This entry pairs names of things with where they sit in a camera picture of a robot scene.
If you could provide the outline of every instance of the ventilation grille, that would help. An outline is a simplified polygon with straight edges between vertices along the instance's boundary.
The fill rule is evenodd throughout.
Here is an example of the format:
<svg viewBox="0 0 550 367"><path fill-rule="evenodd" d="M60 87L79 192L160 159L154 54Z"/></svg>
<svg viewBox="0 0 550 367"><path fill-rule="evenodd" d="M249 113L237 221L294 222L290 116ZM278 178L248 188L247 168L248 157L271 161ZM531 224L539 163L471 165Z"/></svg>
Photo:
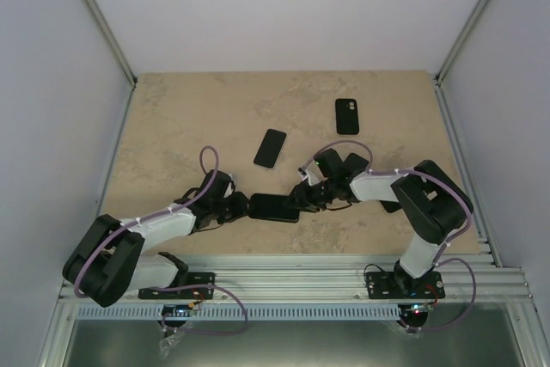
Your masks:
<svg viewBox="0 0 550 367"><path fill-rule="evenodd" d="M397 304L249 304L250 321L398 320ZM104 309L81 304L78 320L160 320L162 304L115 304ZM180 310L171 320L242 321L236 304L203 304L199 311Z"/></svg>

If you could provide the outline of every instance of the gray wall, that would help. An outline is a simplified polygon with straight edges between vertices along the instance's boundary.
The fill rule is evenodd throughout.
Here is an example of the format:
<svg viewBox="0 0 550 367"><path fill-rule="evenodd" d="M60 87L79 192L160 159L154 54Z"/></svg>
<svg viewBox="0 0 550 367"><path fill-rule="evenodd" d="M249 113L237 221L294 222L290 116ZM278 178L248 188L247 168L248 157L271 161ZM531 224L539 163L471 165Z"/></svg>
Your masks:
<svg viewBox="0 0 550 367"><path fill-rule="evenodd" d="M477 0L98 0L137 72L435 72Z"/></svg>
<svg viewBox="0 0 550 367"><path fill-rule="evenodd" d="M493 0L446 82L505 264L550 334L550 0Z"/></svg>
<svg viewBox="0 0 550 367"><path fill-rule="evenodd" d="M129 89L81 0L0 11L0 359L32 366Z"/></svg>

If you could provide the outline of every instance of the gray floor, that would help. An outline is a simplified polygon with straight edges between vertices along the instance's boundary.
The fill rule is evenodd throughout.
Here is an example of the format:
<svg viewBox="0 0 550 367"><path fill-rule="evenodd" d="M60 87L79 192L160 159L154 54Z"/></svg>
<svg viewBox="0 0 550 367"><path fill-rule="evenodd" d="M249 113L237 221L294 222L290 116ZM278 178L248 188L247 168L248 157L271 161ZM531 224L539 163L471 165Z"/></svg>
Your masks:
<svg viewBox="0 0 550 367"><path fill-rule="evenodd" d="M461 306L440 305L431 315L439 324ZM231 329L235 323L208 323ZM241 335L187 335L165 360L159 358L162 332L151 321L79 321L69 367L124 366L521 366L507 314L478 307L459 326L410 337L393 322L255 322Z"/></svg>

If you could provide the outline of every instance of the phone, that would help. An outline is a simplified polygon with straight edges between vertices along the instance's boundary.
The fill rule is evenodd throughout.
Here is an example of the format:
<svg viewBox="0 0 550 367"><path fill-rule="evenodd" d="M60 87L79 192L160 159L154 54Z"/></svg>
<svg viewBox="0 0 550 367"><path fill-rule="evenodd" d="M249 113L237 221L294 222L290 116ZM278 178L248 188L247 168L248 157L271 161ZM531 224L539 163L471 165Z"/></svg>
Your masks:
<svg viewBox="0 0 550 367"><path fill-rule="evenodd" d="M339 135L357 135L359 133L358 102L355 99L337 99L336 132Z"/></svg>
<svg viewBox="0 0 550 367"><path fill-rule="evenodd" d="M285 205L288 198L287 195L255 193L250 197L248 216L252 219L297 223L300 219L300 210L288 208Z"/></svg>
<svg viewBox="0 0 550 367"><path fill-rule="evenodd" d="M285 139L286 133L268 129L264 136L264 140L261 141L258 153L254 158L254 163L261 167L273 168L277 161L278 154L281 152L281 148L283 148Z"/></svg>

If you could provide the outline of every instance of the robotic arm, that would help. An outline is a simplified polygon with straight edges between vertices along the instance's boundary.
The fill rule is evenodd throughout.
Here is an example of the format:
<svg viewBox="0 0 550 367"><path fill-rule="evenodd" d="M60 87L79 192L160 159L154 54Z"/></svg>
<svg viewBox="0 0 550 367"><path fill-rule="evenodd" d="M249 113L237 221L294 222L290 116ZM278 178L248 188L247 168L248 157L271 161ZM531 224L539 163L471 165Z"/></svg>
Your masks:
<svg viewBox="0 0 550 367"><path fill-rule="evenodd" d="M474 208L470 199L433 161L422 161L412 170L376 174L367 171L369 162L361 156L350 154L342 161L335 150L329 149L316 155L315 163L326 179L319 180L310 170L299 169L302 182L292 190L288 206L317 212L327 209L334 199L348 205L379 200L389 213L403 209L415 235L382 288L399 290L404 297L415 295L426 284L425 278L449 237L467 220L463 205L451 192L471 213Z"/></svg>
<svg viewBox="0 0 550 367"><path fill-rule="evenodd" d="M86 269L80 282L80 290L102 307L117 302L126 291L154 286L186 285L188 268L171 254L160 253L141 257L141 253L176 236L186 236L203 230L212 220L218 224L231 223L248 212L248 199L235 191L235 183L229 174L217 171L206 174L198 188L187 191L165 210L156 212L133 225L109 242ZM205 188L204 195L186 208L180 208L193 193ZM67 260L63 276L75 284L78 274L92 253L107 237L133 219L117 220L109 215L97 217L73 254Z"/></svg>

